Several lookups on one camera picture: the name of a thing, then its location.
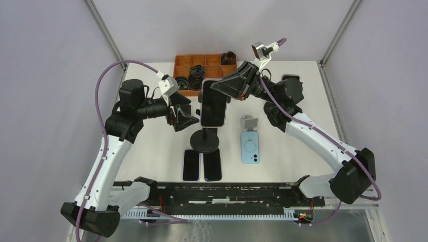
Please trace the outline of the white pink case phone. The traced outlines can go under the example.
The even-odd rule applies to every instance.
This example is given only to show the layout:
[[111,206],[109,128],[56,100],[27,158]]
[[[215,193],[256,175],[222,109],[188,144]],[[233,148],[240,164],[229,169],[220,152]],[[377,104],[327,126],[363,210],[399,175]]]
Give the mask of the white pink case phone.
[[202,82],[200,124],[204,128],[218,128],[225,123],[228,96],[211,88],[216,82],[214,79]]

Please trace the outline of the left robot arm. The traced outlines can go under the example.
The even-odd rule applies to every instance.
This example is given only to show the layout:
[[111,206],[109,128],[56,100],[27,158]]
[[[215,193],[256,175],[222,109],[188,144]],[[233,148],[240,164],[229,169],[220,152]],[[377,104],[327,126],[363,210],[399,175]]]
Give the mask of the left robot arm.
[[199,119],[191,115],[191,100],[170,88],[169,79],[160,81],[166,94],[160,98],[147,98],[146,85],[130,79],[119,89],[119,101],[111,116],[102,123],[103,138],[96,161],[79,194],[73,202],[65,202],[61,214],[75,226],[102,237],[110,237],[120,219],[134,206],[143,202],[153,205],[158,201],[157,182],[138,177],[129,188],[111,196],[115,178],[124,158],[135,143],[145,119],[165,117],[169,125],[179,132]]

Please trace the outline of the grey folding stand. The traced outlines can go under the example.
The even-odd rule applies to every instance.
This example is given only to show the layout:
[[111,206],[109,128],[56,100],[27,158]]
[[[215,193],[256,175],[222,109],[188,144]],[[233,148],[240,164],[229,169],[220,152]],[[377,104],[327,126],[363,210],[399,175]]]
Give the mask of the grey folding stand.
[[241,126],[244,132],[256,132],[258,127],[258,118],[252,115],[244,115],[241,117]]

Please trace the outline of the lavender case phone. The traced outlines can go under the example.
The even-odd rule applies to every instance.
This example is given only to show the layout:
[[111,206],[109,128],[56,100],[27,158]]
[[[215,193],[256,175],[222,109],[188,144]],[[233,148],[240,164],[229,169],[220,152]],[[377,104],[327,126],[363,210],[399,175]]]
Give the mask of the lavender case phone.
[[185,182],[197,182],[200,178],[200,154],[194,150],[185,150],[182,179]]

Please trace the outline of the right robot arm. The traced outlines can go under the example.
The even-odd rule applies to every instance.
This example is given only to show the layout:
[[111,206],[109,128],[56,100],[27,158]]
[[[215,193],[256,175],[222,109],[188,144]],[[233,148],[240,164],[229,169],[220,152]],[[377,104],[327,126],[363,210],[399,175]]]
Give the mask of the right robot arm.
[[333,196],[346,204],[353,204],[359,198],[371,201],[382,198],[376,183],[374,153],[340,141],[303,112],[298,106],[304,98],[298,75],[283,74],[274,83],[257,65],[245,61],[237,70],[215,81],[211,88],[240,101],[249,96],[264,100],[270,124],[302,142],[330,166],[332,174],[306,175],[295,182],[291,198],[296,205],[304,206],[314,197]]

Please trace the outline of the black case phone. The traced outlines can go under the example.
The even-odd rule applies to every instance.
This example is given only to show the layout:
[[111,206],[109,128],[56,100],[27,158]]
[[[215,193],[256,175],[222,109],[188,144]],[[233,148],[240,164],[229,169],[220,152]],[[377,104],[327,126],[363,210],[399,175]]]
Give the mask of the black case phone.
[[217,148],[214,152],[203,154],[204,179],[206,182],[217,182],[222,179],[221,156]]

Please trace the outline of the blue case phone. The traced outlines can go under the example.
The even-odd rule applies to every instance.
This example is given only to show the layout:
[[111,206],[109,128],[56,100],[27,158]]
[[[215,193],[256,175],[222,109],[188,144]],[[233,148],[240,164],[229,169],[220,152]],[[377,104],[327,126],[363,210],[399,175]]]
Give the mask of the blue case phone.
[[259,164],[259,135],[256,131],[241,133],[241,161],[244,164]]

